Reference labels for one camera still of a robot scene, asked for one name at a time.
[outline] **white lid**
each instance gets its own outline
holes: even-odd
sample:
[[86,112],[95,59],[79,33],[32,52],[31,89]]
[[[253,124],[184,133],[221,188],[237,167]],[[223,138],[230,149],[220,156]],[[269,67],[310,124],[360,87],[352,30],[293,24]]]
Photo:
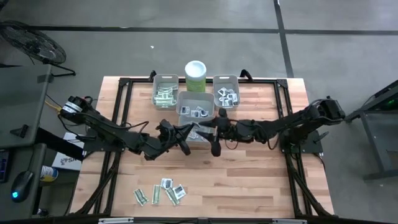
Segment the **white lid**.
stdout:
[[206,65],[200,61],[188,62],[185,66],[185,73],[192,79],[201,80],[206,77]]

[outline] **tripod leg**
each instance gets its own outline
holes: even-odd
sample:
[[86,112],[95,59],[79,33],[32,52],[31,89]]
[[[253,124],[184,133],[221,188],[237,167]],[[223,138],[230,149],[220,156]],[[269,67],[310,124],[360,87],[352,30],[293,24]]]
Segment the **tripod leg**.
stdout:
[[70,72],[70,73],[65,73],[65,74],[61,74],[61,75],[52,75],[53,77],[76,76],[76,72],[73,71],[72,69],[65,68],[65,67],[60,66],[60,65],[52,65],[52,66],[55,66],[55,67],[57,67],[57,68],[62,68],[62,69],[64,69],[64,70]]

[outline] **desk fan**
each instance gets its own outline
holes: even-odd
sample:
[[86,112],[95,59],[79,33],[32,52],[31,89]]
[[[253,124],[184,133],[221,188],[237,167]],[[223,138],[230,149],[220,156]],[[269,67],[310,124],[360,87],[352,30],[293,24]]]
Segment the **desk fan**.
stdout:
[[53,75],[54,77],[76,75],[75,71],[60,66],[67,59],[62,47],[44,33],[29,29],[27,24],[18,21],[0,22],[0,35],[13,47],[43,64],[50,64],[70,72]]

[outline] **computer mouse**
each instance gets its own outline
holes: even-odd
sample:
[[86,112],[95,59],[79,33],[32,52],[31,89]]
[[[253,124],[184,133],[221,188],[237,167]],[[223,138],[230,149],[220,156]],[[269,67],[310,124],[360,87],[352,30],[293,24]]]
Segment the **computer mouse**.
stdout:
[[11,187],[11,200],[13,202],[23,202],[27,198],[32,179],[33,172],[28,170],[17,175]]

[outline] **clear plastic container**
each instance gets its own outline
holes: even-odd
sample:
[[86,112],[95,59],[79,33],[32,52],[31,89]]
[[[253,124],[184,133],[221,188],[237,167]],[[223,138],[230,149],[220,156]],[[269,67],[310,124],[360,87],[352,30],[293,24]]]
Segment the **clear plastic container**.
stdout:
[[[233,90],[238,98],[237,102],[234,102],[231,106],[223,106],[220,98],[222,95],[218,93],[218,91],[222,88],[226,88],[227,90]],[[214,93],[214,103],[216,105],[216,109],[224,108],[228,111],[236,110],[236,108],[241,103],[241,97],[239,94],[239,82],[238,77],[236,75],[216,75],[213,77],[213,93]]]
[[[180,118],[178,119],[178,125],[185,125],[185,124],[191,124],[191,123],[199,123],[202,121],[209,121],[213,119],[212,117],[207,117],[207,118],[193,118],[193,117],[188,117],[185,115],[181,115]],[[215,128],[209,128],[209,127],[205,127],[205,126],[195,126],[192,128],[191,132],[196,132],[196,131],[201,131],[204,133],[215,133],[216,130]],[[196,138],[191,138],[188,137],[186,140],[187,144],[189,146],[206,146],[206,145],[210,145],[210,143],[202,138],[201,136],[199,136],[199,134],[197,134]]]
[[[159,88],[176,87],[172,90],[174,105],[156,104],[155,97]],[[175,110],[178,98],[178,75],[156,75],[154,78],[154,87],[152,90],[152,104],[157,110]]]
[[189,107],[190,111],[195,110],[197,106],[203,110],[208,111],[208,117],[214,115],[214,95],[211,93],[198,93],[191,91],[181,91],[178,94],[176,112],[181,115],[181,108],[183,106]]

